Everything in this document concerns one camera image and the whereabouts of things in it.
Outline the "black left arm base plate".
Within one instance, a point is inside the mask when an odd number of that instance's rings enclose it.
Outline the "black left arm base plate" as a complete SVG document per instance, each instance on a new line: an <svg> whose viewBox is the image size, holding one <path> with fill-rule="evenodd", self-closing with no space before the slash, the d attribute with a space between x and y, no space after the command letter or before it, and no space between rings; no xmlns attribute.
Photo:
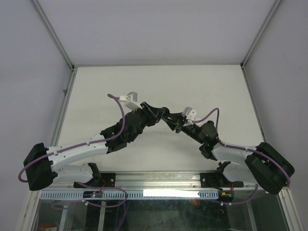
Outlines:
<svg viewBox="0 0 308 231"><path fill-rule="evenodd" d="M103 172L94 174L93 177L85 182L74 182L74 188L101 188L101 187L114 187L116 182L116 173Z"/></svg>

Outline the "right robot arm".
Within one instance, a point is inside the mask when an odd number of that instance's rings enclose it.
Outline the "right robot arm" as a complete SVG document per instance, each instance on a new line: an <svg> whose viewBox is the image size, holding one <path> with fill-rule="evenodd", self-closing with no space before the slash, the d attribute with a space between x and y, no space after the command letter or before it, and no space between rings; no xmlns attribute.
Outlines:
<svg viewBox="0 0 308 231"><path fill-rule="evenodd" d="M256 184L268 193L278 194L289 186L295 168L269 143L241 146L223 142L218 135L218 122L209 116L197 120L196 111L188 108L182 113L171 113L163 120L176 133L183 132L201 144L199 150L206 159L218 161L216 183L227 186L242 181Z"/></svg>

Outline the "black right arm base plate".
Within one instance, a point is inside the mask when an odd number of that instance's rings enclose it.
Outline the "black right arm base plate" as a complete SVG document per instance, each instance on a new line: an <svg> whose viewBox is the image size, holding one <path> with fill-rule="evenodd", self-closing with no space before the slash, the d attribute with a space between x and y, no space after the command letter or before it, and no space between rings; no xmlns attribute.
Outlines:
<svg viewBox="0 0 308 231"><path fill-rule="evenodd" d="M229 181L222 174L215 172L200 173L200 183L202 188L242 188L244 183L242 181Z"/></svg>

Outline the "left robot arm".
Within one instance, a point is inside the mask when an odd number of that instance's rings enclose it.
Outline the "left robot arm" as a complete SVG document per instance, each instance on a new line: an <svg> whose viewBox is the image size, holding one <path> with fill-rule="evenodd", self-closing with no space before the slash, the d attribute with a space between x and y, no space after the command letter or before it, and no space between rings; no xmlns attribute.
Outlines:
<svg viewBox="0 0 308 231"><path fill-rule="evenodd" d="M142 134L146 127L157 124L169 114L165 107L156 108L141 103L140 108L127 114L113 126L84 141L64 146L45 147L44 143L35 144L24 160L25 173L31 191L45 189L57 181L68 180L74 186L86 184L99 185L100 171L95 163L75 166L73 163L95 155L105 155L119 151Z"/></svg>

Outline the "black charging case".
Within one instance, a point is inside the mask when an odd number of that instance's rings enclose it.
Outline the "black charging case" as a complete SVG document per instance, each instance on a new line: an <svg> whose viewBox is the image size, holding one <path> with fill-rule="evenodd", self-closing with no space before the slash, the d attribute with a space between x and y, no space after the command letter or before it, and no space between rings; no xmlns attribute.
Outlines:
<svg viewBox="0 0 308 231"><path fill-rule="evenodd" d="M169 117L170 110L166 107L162 107L161 110L163 111L163 117Z"/></svg>

